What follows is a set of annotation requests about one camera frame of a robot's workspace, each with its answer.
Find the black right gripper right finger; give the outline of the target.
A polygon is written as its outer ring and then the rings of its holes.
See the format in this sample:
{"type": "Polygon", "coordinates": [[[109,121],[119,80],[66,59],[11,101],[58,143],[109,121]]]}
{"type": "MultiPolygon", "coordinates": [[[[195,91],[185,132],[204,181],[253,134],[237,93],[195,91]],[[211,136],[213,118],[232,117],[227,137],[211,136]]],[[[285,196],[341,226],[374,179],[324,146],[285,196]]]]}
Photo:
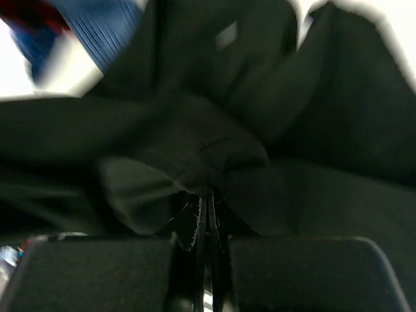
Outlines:
{"type": "Polygon", "coordinates": [[[208,201],[214,311],[409,311],[380,247],[363,237],[261,236],[208,201]]]}

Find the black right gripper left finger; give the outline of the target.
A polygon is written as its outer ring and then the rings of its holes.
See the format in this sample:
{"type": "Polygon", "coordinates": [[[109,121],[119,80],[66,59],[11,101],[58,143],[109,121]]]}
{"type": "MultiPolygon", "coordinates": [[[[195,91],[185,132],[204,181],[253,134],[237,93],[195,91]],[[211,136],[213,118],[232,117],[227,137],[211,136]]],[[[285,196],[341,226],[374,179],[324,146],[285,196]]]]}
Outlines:
{"type": "Polygon", "coordinates": [[[193,198],[155,235],[33,239],[2,311],[202,311],[205,202],[193,198]]]}

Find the blue checked shirt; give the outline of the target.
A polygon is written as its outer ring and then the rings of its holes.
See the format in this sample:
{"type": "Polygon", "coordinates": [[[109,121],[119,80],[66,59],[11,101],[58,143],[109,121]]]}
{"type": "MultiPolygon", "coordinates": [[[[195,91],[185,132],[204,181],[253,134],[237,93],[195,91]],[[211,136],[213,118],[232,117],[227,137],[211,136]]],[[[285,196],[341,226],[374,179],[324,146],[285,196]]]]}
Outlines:
{"type": "Polygon", "coordinates": [[[29,76],[41,83],[54,45],[71,32],[101,72],[131,40],[143,15],[138,1],[46,1],[62,15],[70,29],[60,34],[41,28],[10,28],[13,41],[29,63],[29,76]]]}

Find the red black plaid shirt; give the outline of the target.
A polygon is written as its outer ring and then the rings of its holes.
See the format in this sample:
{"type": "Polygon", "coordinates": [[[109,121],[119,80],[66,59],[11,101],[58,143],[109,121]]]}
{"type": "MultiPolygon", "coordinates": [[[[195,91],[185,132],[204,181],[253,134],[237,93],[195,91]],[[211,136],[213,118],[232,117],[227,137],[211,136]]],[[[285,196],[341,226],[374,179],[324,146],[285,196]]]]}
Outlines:
{"type": "Polygon", "coordinates": [[[1,0],[1,19],[10,28],[34,31],[45,27],[56,34],[70,29],[58,10],[46,1],[1,0]]]}

